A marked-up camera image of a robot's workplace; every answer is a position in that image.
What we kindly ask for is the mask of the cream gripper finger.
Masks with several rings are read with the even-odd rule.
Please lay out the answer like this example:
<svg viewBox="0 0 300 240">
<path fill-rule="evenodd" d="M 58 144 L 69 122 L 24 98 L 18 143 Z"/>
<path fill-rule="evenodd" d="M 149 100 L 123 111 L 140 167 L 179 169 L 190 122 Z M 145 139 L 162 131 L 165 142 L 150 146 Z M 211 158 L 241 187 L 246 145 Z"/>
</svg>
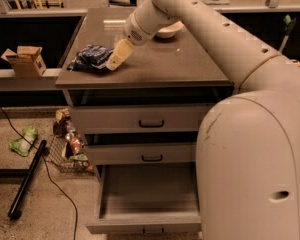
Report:
<svg viewBox="0 0 300 240">
<path fill-rule="evenodd" d="M 111 71 L 116 70 L 129 58 L 133 51 L 134 45 L 128 39 L 120 40 L 107 60 L 106 67 Z"/>
</svg>

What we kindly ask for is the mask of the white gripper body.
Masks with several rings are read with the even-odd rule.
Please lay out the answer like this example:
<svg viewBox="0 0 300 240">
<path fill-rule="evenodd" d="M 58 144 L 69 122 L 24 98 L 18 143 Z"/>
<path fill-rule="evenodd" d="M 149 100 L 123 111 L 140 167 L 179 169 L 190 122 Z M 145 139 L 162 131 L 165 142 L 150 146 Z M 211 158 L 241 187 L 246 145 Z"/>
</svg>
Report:
<svg viewBox="0 0 300 240">
<path fill-rule="evenodd" d="M 147 43 L 157 32 L 155 15 L 144 9 L 136 9 L 126 19 L 125 37 L 135 46 Z"/>
</svg>

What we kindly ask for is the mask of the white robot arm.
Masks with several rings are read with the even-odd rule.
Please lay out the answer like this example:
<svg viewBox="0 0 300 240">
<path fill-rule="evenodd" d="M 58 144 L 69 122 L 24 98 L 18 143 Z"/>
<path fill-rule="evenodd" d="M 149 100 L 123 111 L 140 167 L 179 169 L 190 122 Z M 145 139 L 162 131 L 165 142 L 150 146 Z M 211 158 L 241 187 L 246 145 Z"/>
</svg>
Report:
<svg viewBox="0 0 300 240">
<path fill-rule="evenodd" d="M 204 240 L 300 240 L 300 67 L 200 0 L 144 0 L 127 45 L 182 22 L 233 83 L 199 128 Z"/>
</svg>

